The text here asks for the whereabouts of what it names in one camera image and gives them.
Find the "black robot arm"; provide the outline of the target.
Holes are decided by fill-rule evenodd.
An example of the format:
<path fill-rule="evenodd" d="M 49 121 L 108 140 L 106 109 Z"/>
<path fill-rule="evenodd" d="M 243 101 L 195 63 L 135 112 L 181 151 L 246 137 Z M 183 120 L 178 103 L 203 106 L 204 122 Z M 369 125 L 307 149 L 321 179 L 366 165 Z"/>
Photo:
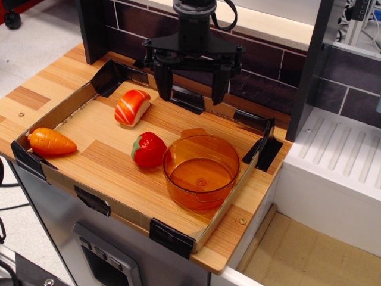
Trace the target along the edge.
<path fill-rule="evenodd" d="M 241 73 L 245 48 L 211 32 L 212 24 L 219 26 L 216 8 L 216 1 L 173 1 L 178 15 L 177 33 L 143 43 L 143 64 L 153 71 L 159 95 L 165 101 L 172 95 L 175 70 L 212 73 L 214 105 L 222 103 L 230 79 Z"/>

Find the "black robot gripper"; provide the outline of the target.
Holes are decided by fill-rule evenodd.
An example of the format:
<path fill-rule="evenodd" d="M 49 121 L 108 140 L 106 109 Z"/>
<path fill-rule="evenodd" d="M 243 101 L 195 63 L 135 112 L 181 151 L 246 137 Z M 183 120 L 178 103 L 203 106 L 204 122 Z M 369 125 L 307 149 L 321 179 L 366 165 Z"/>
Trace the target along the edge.
<path fill-rule="evenodd" d="M 245 48 L 213 35 L 210 23 L 230 31 L 236 22 L 237 18 L 231 25 L 221 27 L 214 14 L 180 14 L 177 33 L 143 42 L 143 64 L 154 70 L 157 90 L 164 101 L 172 95 L 172 70 L 189 70 L 213 72 L 212 101 L 214 105 L 222 103 L 230 75 L 242 70 Z"/>

